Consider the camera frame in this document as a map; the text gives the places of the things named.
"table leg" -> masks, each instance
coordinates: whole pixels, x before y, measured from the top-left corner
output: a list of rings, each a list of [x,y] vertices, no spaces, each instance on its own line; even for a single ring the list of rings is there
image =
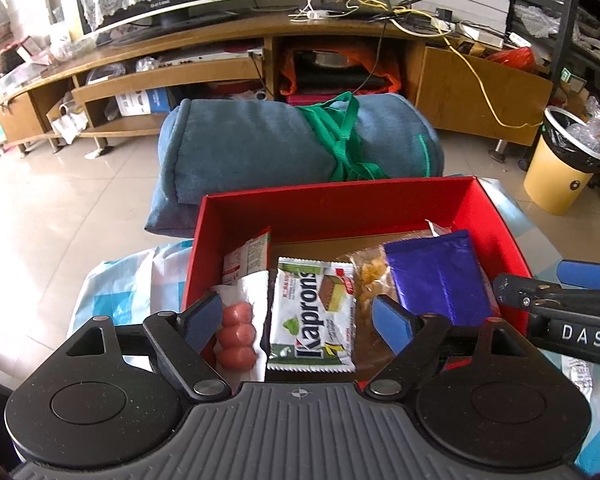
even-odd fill
[[[505,160],[507,160],[507,157],[504,154],[504,150],[507,149],[507,144],[508,142],[506,140],[500,139],[496,145],[496,149],[489,152],[491,158],[500,163],[503,163]]]
[[[51,144],[51,151],[53,153],[57,153],[64,148],[64,145],[60,145],[58,139],[49,139],[49,144]]]
[[[106,155],[111,150],[113,150],[113,146],[111,146],[105,137],[95,137],[93,140],[96,141],[96,149],[92,152],[87,153],[84,158],[88,158],[89,160],[93,160],[94,158],[98,158],[99,156]]]

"kaprons wafer package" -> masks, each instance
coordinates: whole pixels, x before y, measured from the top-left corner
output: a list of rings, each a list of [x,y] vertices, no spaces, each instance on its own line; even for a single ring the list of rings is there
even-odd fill
[[[267,368],[353,372],[353,265],[280,258]]]

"screw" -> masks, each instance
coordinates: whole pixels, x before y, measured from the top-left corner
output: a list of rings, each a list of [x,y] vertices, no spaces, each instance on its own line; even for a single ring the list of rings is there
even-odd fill
[[[369,385],[369,389],[377,396],[390,397],[399,394],[402,387],[398,381],[392,379],[378,379]]]
[[[225,384],[220,379],[207,379],[193,385],[193,391],[205,397],[216,396],[224,392]]]

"yellow cable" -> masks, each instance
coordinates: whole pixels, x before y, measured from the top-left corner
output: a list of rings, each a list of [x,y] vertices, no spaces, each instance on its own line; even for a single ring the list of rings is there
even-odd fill
[[[364,5],[364,6],[382,9],[382,10],[385,10],[386,12],[389,11],[389,6],[381,0],[355,0],[355,1],[357,1],[359,4]],[[419,16],[424,16],[426,18],[429,18],[430,20],[433,20],[433,18],[434,18],[429,13],[423,12],[422,10],[408,9],[403,6],[394,7],[392,10],[395,14],[417,14]],[[410,34],[411,36],[415,36],[416,38],[442,38],[443,40],[445,40],[446,46],[449,47],[449,50],[451,50],[451,52],[456,54],[456,56],[458,56],[460,59],[462,59],[462,61],[464,61],[465,65],[467,65],[469,67],[469,70],[471,70],[471,72],[474,74],[475,78],[478,80],[478,84],[480,85],[480,90],[482,90],[482,95],[484,96],[484,100],[487,101],[487,106],[489,107],[489,110],[491,111],[491,115],[493,115],[493,118],[496,119],[496,122],[500,126],[502,126],[503,128],[510,128],[512,130],[519,130],[520,128],[528,128],[528,127],[537,128],[538,126],[540,126],[540,124],[542,124],[542,121],[539,122],[538,124],[524,123],[524,124],[521,124],[520,126],[512,126],[511,124],[503,123],[500,120],[500,118],[498,117],[496,110],[493,109],[493,105],[491,104],[491,100],[489,99],[489,96],[487,95],[487,91],[484,88],[484,83],[482,82],[482,79],[480,79],[480,76],[475,71],[475,69],[471,65],[471,63],[469,63],[468,59],[465,56],[463,56],[462,54],[460,54],[456,49],[454,49],[453,46],[451,45],[451,43],[449,42],[449,40],[446,38],[446,36],[448,34],[450,34],[451,31],[443,32],[442,29],[440,28],[440,24],[438,22],[433,22],[438,30],[438,34],[420,34],[419,32],[413,32],[412,30],[408,30],[408,29],[404,28],[398,22],[396,22],[394,19],[390,19],[389,21],[391,21],[394,24],[394,26],[397,27],[398,29],[400,29],[401,31],[403,31],[407,34]]]

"cabinet door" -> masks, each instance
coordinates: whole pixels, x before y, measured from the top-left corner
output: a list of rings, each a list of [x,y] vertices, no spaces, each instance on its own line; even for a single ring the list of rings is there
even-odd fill
[[[0,106],[0,126],[9,143],[45,133],[28,92]]]
[[[552,83],[487,59],[465,57],[480,76],[500,120],[512,126],[525,123],[529,126],[500,126],[469,67],[456,54],[441,48],[425,49],[416,108],[434,128],[531,146],[537,125],[542,122]]]

